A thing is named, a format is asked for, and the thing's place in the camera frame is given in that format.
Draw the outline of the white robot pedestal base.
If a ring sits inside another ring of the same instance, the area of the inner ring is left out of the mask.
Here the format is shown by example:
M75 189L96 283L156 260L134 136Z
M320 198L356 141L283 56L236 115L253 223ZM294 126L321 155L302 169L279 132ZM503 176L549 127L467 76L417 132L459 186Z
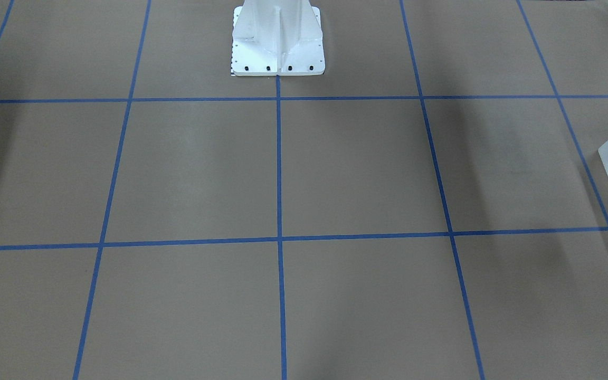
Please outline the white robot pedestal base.
M309 1L244 1L233 10L230 72L237 77L322 75L321 10Z

